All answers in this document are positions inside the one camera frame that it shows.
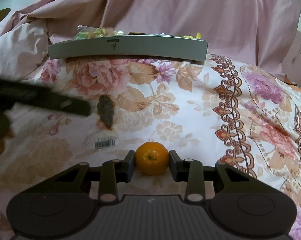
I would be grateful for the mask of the floral quilt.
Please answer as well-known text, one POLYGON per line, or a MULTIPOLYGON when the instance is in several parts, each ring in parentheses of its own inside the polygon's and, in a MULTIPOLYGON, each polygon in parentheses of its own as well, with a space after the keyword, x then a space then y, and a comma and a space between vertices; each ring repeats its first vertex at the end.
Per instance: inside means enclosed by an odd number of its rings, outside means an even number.
POLYGON ((298 216, 301 239, 301 88, 263 70, 211 54, 203 64, 88 57, 47 60, 26 77, 97 105, 114 102, 106 129, 87 118, 15 106, 14 138, 0 157, 0 239, 13 232, 6 206, 14 194, 85 161, 122 159, 145 142, 181 158, 227 163, 282 191, 298 216))

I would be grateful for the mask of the clear cookie packet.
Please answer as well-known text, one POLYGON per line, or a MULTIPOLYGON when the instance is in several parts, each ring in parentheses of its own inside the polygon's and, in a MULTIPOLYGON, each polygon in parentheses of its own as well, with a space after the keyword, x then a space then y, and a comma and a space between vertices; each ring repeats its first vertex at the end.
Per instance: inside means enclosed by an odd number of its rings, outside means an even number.
POLYGON ((97 38, 106 36, 122 36, 125 31, 115 30, 114 28, 104 28, 104 27, 88 27, 85 25, 77 26, 77 34, 74 40, 83 40, 87 38, 97 38))

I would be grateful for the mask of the dark dried snack packet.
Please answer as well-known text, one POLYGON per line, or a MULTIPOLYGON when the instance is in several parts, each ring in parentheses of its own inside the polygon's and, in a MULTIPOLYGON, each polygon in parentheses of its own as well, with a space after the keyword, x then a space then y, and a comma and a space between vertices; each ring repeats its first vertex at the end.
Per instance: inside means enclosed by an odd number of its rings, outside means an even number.
POLYGON ((101 122, 104 123, 107 129, 112 130, 112 124, 114 121, 114 103, 110 96, 103 94, 99 97, 97 104, 97 113, 101 122))

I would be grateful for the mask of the small orange mandarin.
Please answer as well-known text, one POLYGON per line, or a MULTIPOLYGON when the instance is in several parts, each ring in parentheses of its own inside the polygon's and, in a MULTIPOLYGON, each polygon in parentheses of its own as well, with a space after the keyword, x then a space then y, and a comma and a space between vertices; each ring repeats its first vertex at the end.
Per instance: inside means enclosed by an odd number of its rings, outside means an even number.
POLYGON ((164 173, 170 161, 168 150, 159 142, 145 142, 135 151, 135 162, 139 170, 149 176, 164 173))

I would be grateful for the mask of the grey snack box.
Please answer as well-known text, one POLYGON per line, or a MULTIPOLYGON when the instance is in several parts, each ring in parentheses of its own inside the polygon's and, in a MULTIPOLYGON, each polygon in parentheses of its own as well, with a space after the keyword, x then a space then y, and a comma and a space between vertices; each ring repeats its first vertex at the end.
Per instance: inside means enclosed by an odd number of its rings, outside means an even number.
POLYGON ((122 35, 68 40, 48 46, 51 59, 81 56, 135 55, 205 61, 209 43, 165 35, 122 35))

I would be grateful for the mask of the pink satin sheet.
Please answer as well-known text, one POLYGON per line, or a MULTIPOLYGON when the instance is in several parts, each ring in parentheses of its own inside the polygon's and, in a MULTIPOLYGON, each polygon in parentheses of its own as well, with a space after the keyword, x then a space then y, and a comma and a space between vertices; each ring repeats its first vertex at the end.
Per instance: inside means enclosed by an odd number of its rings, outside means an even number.
POLYGON ((295 38, 301 0, 38 0, 11 12, 0 36, 37 19, 51 42, 71 39, 78 25, 138 33, 202 34, 210 53, 282 77, 295 38))

